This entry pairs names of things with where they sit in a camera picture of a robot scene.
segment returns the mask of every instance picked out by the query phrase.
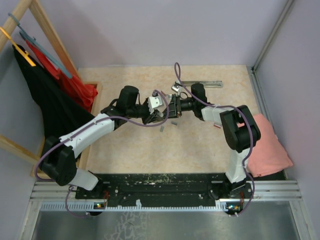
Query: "black cloth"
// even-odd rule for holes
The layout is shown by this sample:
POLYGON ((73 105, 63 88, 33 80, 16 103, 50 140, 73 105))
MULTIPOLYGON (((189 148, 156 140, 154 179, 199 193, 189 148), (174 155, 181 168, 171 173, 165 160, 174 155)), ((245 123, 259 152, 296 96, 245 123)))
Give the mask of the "black cloth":
POLYGON ((42 111, 45 138, 50 136, 59 138, 94 118, 62 92, 53 77, 37 61, 29 56, 36 64, 32 67, 15 47, 12 47, 31 96, 42 111))

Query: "pink cloth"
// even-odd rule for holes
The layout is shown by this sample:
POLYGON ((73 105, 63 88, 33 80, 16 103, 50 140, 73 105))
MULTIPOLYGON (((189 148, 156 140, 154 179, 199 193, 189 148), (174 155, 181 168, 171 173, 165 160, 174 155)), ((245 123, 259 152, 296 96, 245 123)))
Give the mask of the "pink cloth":
POLYGON ((261 139, 256 142, 248 160, 247 168, 252 175, 262 177, 293 166, 270 122, 262 114, 253 118, 260 129, 261 139))

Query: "lavender wall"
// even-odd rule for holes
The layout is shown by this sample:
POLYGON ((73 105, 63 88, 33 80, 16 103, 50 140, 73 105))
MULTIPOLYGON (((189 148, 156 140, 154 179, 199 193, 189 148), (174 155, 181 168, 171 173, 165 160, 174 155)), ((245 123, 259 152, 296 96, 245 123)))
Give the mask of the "lavender wall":
POLYGON ((296 1, 258 71, 275 132, 320 238, 320 1, 296 1))

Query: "wooden frame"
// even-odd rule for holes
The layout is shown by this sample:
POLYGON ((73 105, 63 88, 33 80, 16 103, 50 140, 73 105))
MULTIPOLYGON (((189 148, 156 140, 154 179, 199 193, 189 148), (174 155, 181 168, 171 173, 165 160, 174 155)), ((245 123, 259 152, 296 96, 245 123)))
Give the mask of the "wooden frame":
MULTIPOLYGON (((45 12, 43 6, 40 3, 40 0, 20 0, 19 3, 16 5, 15 9, 11 12, 19 21, 27 11, 27 9, 30 9, 31 13, 33 14, 34 18, 38 22, 39 26, 41 27, 42 31, 48 38, 49 42, 51 43, 53 49, 56 51, 58 57, 60 58, 61 62, 65 66, 65 68, 73 75, 79 77, 77 68, 72 61, 72 59, 69 56, 69 53, 67 52, 65 46, 63 45, 60 37, 58 36, 53 24, 48 18, 47 13, 45 12)), ((5 21, 2 28, 11 35, 13 31, 15 30, 17 26, 17 23, 11 18, 8 17, 8 19, 5 21)), ((2 51, 3 47, 5 46, 6 42, 8 41, 8 38, 0 33, 0 52, 2 51)), ((99 100, 101 98, 101 92, 102 92, 102 84, 100 82, 86 82, 86 84, 92 84, 97 88, 98 95, 93 101, 92 110, 91 113, 96 116, 99 113, 99 100)), ((45 141, 43 138, 42 144, 40 146, 38 154, 33 154, 32 152, 28 151, 24 147, 20 146, 19 144, 11 141, 7 137, 0 135, 0 148, 5 149, 6 151, 12 153, 13 155, 16 155, 17 157, 35 165, 42 153, 43 145, 45 141)), ((81 155, 80 161, 78 161, 77 165, 79 168, 85 169, 87 165, 87 160, 90 152, 90 147, 87 147, 81 155)), ((39 176, 41 177, 47 177, 43 172, 39 176)))

